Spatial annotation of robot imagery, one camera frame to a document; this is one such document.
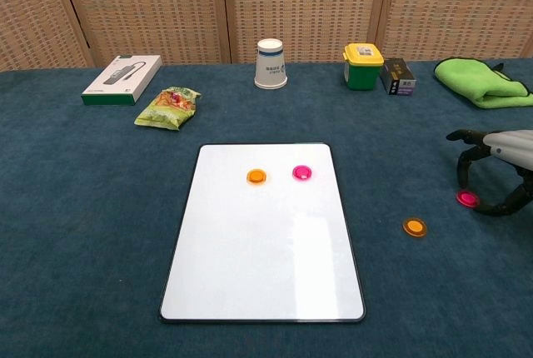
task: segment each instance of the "pink magnet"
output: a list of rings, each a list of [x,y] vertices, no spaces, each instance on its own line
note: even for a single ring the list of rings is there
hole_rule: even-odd
[[[311,177],[311,168],[305,165],[294,167],[292,175],[299,181],[307,181]]]
[[[460,204],[469,208],[474,208],[480,203],[480,198],[476,194],[467,190],[459,190],[456,198]]]

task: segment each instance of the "snack bag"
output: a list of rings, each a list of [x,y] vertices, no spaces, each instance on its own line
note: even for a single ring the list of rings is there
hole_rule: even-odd
[[[200,93],[187,87],[169,87],[159,93],[139,114],[135,124],[177,131],[187,119],[194,115],[197,96],[200,96]]]

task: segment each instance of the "green container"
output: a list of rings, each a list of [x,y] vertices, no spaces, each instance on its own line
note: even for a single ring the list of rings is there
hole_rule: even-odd
[[[344,48],[344,78],[351,90],[372,90],[383,66],[383,57],[370,43],[350,43]]]

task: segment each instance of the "woven panel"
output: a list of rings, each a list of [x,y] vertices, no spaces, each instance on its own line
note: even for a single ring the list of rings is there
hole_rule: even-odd
[[[0,0],[0,71],[87,67],[63,0]]]
[[[372,1],[232,0],[232,61],[255,62],[265,37],[283,41],[288,62],[341,61],[347,43],[366,40]]]
[[[182,64],[221,62],[214,2],[74,0],[74,5],[100,64],[120,54],[161,54],[165,64]]]
[[[533,33],[533,0],[391,0],[381,26],[387,57],[519,57]]]

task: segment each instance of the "whiteboard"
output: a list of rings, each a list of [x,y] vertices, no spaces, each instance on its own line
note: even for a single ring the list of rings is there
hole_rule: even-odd
[[[303,181],[294,167],[311,168]],[[262,169],[261,185],[247,181]],[[365,313],[323,143],[205,145],[198,154],[160,318],[359,321]]]

